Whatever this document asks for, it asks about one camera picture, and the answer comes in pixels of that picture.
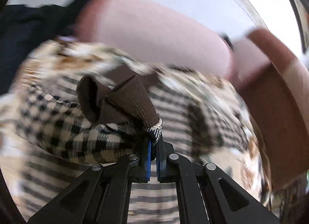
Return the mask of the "dark navy garment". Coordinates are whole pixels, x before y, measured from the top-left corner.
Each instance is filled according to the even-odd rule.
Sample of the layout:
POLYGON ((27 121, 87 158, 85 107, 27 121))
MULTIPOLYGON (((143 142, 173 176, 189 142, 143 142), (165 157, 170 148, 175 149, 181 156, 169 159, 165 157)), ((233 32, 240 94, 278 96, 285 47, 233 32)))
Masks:
POLYGON ((1 94, 8 92, 19 65, 42 42, 73 34, 81 10, 90 0, 71 0, 66 6, 31 8, 7 5, 1 11, 1 94))

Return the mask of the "brown wooden bed frame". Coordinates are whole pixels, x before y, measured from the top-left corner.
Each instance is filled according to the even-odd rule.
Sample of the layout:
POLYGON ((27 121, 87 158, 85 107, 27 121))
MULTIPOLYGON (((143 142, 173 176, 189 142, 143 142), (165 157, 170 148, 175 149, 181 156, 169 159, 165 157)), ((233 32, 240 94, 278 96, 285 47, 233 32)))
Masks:
POLYGON ((277 191, 308 170, 308 69, 270 31, 247 38, 270 63, 239 93, 261 130, 277 191))

